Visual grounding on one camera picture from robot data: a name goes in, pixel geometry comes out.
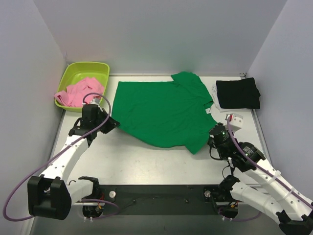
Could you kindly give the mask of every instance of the folded white cloth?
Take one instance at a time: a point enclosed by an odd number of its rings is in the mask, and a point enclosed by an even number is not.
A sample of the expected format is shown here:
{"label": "folded white cloth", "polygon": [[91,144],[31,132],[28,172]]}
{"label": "folded white cloth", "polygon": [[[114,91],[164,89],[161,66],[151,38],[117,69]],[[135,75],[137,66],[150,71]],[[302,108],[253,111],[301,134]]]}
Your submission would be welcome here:
{"label": "folded white cloth", "polygon": [[247,109],[223,109],[220,107],[220,103],[219,103],[219,99],[217,97],[217,87],[216,87],[216,83],[212,86],[212,98],[213,98],[213,102],[215,107],[221,112],[234,112],[234,111],[245,111]]}

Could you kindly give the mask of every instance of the pink towel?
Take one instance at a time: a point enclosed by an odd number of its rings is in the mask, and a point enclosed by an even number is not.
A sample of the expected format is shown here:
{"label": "pink towel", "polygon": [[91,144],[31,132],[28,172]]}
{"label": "pink towel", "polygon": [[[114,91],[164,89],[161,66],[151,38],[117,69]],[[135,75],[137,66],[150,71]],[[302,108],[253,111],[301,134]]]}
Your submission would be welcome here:
{"label": "pink towel", "polygon": [[[67,91],[56,93],[54,98],[64,106],[82,107],[85,95],[91,92],[102,94],[103,90],[104,87],[98,82],[97,79],[94,77],[86,77],[75,85],[69,85],[67,87]],[[87,96],[85,102],[90,103],[94,97],[97,97],[97,95],[91,94]]]}

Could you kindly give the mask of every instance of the tabletop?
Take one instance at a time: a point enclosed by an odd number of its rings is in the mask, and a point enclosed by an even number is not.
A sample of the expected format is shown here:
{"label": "tabletop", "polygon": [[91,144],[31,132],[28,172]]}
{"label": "tabletop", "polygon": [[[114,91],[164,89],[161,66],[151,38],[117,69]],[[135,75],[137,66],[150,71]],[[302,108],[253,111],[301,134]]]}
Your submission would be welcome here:
{"label": "tabletop", "polygon": [[[240,80],[240,77],[200,77],[211,93],[217,80]],[[170,76],[110,76],[105,96],[113,105],[115,92],[120,81],[156,82],[172,81]],[[215,105],[211,114],[215,121],[225,123],[226,114],[219,112]],[[238,141],[250,142],[264,152],[251,110],[235,111],[244,117],[244,125],[235,133]],[[54,154],[63,147],[69,130],[81,113],[66,111],[56,138]],[[218,157],[215,149],[212,156]],[[205,185],[219,184],[223,180],[222,169],[228,163],[216,161],[209,156],[209,146],[197,154],[191,154],[186,147],[158,148],[148,145],[135,137],[115,128],[108,134],[98,133],[90,148],[81,156],[68,180],[81,176],[99,179],[102,185]],[[229,174],[226,168],[224,175]],[[235,171],[235,176],[249,185],[256,185],[250,177]]]}

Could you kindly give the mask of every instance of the bolt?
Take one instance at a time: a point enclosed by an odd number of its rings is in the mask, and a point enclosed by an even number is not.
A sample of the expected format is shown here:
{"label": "bolt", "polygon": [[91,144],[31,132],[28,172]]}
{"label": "bolt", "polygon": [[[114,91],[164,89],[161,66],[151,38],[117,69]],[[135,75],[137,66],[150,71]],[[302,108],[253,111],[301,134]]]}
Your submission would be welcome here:
{"label": "bolt", "polygon": [[110,198],[115,198],[115,196],[116,196],[116,192],[115,191],[109,192],[109,197]]}
{"label": "bolt", "polygon": [[209,190],[204,192],[205,197],[210,197],[211,196],[211,192]]}

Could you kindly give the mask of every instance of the green cloth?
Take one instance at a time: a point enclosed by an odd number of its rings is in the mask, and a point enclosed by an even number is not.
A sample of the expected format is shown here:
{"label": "green cloth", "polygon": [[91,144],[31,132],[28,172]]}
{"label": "green cloth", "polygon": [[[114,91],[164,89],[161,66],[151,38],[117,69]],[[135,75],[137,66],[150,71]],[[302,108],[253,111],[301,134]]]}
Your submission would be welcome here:
{"label": "green cloth", "polygon": [[216,121],[205,109],[213,104],[200,78],[190,72],[172,82],[119,82],[112,117],[120,129],[154,145],[185,145],[193,154],[208,141]]}

